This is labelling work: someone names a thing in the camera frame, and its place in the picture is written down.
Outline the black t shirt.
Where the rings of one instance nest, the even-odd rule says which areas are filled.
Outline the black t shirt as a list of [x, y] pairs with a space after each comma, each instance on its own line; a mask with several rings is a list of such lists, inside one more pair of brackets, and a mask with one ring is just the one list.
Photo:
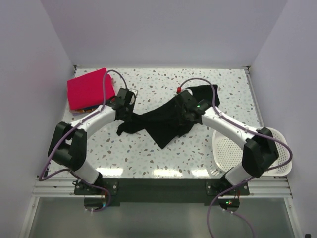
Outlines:
[[[215, 105], [219, 107], [220, 99], [218, 97], [218, 85], [213, 84], [215, 89]], [[186, 88], [189, 90], [194, 99], [198, 102], [201, 100], [212, 102], [213, 91], [210, 85], [200, 85]], [[120, 136], [123, 132], [134, 134], [143, 129], [150, 135], [155, 143], [163, 149], [175, 137], [181, 137], [188, 133], [192, 127], [197, 124], [196, 121], [184, 121], [179, 123], [175, 99], [172, 98], [162, 106], [144, 114], [132, 114], [131, 121], [122, 123], [116, 134]]]

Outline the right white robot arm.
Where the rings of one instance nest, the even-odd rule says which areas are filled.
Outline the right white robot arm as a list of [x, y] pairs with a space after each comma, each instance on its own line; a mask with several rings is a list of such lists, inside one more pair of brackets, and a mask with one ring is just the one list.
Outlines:
[[242, 161], [223, 176], [221, 190], [227, 195], [238, 189], [238, 184], [251, 178], [259, 178], [279, 157], [271, 130], [256, 129], [225, 118], [211, 102], [197, 102], [188, 90], [175, 96], [180, 124], [187, 122], [208, 126], [232, 140], [242, 151]]

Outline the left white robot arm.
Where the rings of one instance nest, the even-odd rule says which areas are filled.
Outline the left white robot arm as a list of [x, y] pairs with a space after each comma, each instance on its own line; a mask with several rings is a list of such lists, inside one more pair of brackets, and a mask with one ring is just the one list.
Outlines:
[[100, 193], [103, 183], [101, 173], [87, 160], [87, 140], [116, 120], [130, 121], [136, 98], [133, 91], [120, 88], [117, 95], [82, 119], [72, 123], [62, 121], [56, 125], [48, 151], [49, 158], [84, 180], [85, 189], [91, 194]]

